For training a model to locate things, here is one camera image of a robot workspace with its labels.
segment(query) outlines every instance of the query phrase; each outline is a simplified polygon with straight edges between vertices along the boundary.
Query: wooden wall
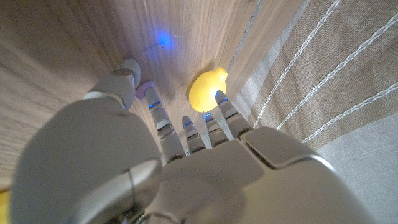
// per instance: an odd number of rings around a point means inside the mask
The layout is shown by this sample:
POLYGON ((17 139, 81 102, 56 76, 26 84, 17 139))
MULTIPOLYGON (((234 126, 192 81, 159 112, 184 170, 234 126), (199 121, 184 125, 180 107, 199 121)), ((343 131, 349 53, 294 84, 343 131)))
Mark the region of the wooden wall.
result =
MULTIPOLYGON (((18 157, 33 134, 124 58, 139 62, 142 81, 155 81, 181 137, 183 115, 203 132, 201 114, 191 109, 187 97, 195 77, 230 68, 227 94, 234 97, 301 3, 1 1, 0 189, 11 186, 18 157)), ((131 111, 153 131, 145 102, 136 100, 131 111)))

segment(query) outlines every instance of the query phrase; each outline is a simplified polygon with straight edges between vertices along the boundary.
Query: striped fabric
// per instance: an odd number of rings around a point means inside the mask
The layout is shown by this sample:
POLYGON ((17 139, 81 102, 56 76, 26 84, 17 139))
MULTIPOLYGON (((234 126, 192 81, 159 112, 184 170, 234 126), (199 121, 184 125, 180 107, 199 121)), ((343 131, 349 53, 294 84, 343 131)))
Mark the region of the striped fabric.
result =
POLYGON ((397 21, 398 1, 304 1, 233 100, 319 151, 379 223, 398 223, 397 21))
POLYGON ((398 112, 397 21, 394 1, 310 1, 275 62, 260 64, 269 71, 257 68, 262 85, 245 85, 235 105, 251 107, 243 114, 254 127, 280 129, 314 150, 398 112))

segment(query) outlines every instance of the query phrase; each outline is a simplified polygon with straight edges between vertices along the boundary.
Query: blue led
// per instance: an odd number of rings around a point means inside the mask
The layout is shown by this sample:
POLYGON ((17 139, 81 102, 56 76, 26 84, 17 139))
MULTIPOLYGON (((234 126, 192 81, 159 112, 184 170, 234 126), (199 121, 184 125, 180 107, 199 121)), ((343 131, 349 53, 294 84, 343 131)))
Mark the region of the blue led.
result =
POLYGON ((157 34, 157 38, 158 38, 159 44, 162 47, 172 48, 173 42, 172 42, 172 38, 171 38, 170 34, 168 34, 166 32, 159 32, 157 34))
POLYGON ((155 103, 149 105, 149 108, 153 108, 156 104, 160 103, 160 101, 156 101, 155 103))
POLYGON ((184 124, 184 128, 187 127, 188 125, 193 124, 192 121, 188 122, 187 124, 184 124))
POLYGON ((203 116, 203 119, 206 121, 206 118, 207 118, 208 116, 210 116, 210 115, 211 115, 211 113, 208 113, 208 114, 204 115, 204 116, 203 116))
POLYGON ((220 104, 222 102, 225 102, 225 101, 228 101, 228 98, 225 98, 225 99, 221 100, 220 102, 218 102, 218 104, 220 104))

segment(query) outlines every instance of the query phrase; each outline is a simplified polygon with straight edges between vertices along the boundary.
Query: yellow lemon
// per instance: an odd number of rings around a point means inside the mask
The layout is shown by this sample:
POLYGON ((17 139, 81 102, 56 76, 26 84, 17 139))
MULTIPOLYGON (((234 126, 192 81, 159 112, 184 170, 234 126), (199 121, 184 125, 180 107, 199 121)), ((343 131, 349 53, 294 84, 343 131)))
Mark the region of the yellow lemon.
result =
POLYGON ((217 68, 201 74, 193 83, 189 91, 189 102, 197 112, 207 112, 217 106, 215 95, 218 90, 226 92, 225 69, 217 68))
POLYGON ((8 220, 9 192, 0 193, 0 224, 9 223, 8 220))

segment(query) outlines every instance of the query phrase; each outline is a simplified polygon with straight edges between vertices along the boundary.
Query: robotic hand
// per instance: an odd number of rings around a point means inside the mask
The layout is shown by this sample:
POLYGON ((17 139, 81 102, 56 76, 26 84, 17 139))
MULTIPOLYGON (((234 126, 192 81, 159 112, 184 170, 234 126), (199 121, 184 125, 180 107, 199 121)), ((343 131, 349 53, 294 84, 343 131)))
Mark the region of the robotic hand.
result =
POLYGON ((373 223, 318 154, 275 129, 252 129, 222 91, 234 139, 205 119, 206 149, 182 118, 185 156, 153 88, 145 91, 166 164, 128 112, 133 60, 59 111, 25 147, 11 196, 13 223, 373 223))

